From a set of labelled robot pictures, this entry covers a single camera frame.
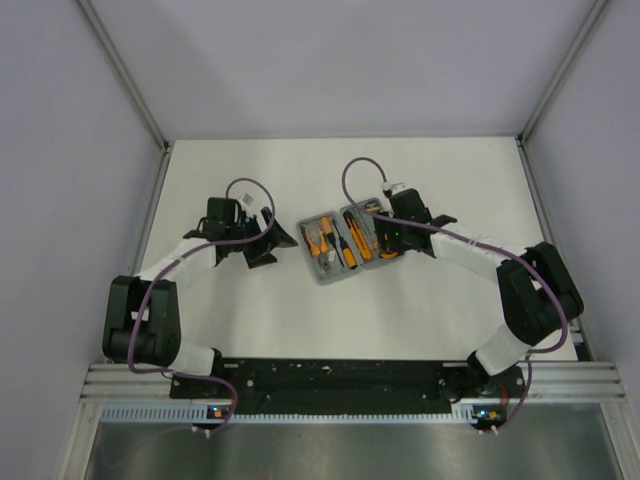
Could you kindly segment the orange utility knife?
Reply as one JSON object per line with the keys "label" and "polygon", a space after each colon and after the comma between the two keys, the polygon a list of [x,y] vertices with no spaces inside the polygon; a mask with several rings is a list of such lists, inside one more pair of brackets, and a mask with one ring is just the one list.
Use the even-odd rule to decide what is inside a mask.
{"label": "orange utility knife", "polygon": [[363,231],[361,230],[360,226],[355,220],[354,215],[351,212],[346,212],[344,214],[344,219],[346,220],[346,223],[351,232],[352,238],[354,239],[354,242],[356,244],[356,247],[362,259],[365,262],[371,261],[373,259],[373,254],[367,243],[366,236],[364,235]]}

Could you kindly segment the orange black screwdriver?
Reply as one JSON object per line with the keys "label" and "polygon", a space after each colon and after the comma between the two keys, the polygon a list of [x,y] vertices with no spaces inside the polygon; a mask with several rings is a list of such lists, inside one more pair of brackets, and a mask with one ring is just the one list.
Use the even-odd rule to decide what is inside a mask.
{"label": "orange black screwdriver", "polygon": [[333,249],[336,249],[335,235],[332,229],[331,221],[328,216],[323,216],[321,218],[321,225],[322,225],[323,232],[327,240],[329,241],[330,245],[333,247]]}
{"label": "orange black screwdriver", "polygon": [[346,263],[347,267],[350,270],[354,270],[357,268],[357,262],[355,259],[355,256],[350,248],[350,246],[348,245],[348,243],[346,242],[346,240],[344,239],[344,237],[342,236],[341,232],[339,231],[337,224],[334,224],[334,227],[336,229],[336,233],[338,236],[338,241],[339,241],[339,245],[340,245],[340,249],[342,252],[342,256],[344,259],[344,262]]}

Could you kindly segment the grey plastic tool case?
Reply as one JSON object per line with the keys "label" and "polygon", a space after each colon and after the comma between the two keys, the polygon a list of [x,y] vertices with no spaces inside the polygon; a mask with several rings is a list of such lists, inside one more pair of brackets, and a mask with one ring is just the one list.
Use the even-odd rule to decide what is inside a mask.
{"label": "grey plastic tool case", "polygon": [[[359,203],[369,214],[381,212],[373,197]],[[401,253],[384,252],[374,220],[353,205],[328,211],[297,223],[311,273],[320,285],[354,276],[361,270],[382,267],[400,259]]]}

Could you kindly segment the orange pliers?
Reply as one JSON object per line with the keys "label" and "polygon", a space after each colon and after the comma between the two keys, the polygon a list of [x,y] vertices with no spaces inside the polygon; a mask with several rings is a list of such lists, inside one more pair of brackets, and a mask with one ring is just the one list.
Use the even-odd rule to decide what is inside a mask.
{"label": "orange pliers", "polygon": [[334,265],[335,252],[329,246],[324,230],[318,223],[308,223],[302,226],[302,231],[309,253],[317,261],[320,272],[328,274]]}

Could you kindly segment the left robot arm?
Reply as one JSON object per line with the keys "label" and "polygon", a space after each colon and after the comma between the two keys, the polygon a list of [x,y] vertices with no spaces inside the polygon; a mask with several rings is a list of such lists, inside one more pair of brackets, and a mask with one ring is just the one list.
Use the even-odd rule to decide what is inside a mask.
{"label": "left robot arm", "polygon": [[247,201],[211,197],[206,215],[155,265],[134,275],[116,277],[109,289],[102,337],[104,355],[152,372],[192,375],[205,396],[226,387],[222,354],[182,336],[179,295],[233,253],[249,268],[274,264],[276,248],[298,242],[279,225],[269,207],[254,213]]}

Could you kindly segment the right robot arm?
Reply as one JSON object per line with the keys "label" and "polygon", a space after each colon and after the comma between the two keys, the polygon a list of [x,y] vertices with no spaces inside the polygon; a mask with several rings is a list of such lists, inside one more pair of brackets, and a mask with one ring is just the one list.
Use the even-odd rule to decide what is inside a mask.
{"label": "right robot arm", "polygon": [[468,359],[466,380],[487,396],[504,380],[503,372],[558,331],[564,341],[568,323],[584,311],[584,302],[556,247],[506,247],[472,235],[448,215],[433,216],[414,188],[383,185],[390,209],[374,216],[385,253],[416,251],[449,261],[492,282],[499,290],[504,323]]}

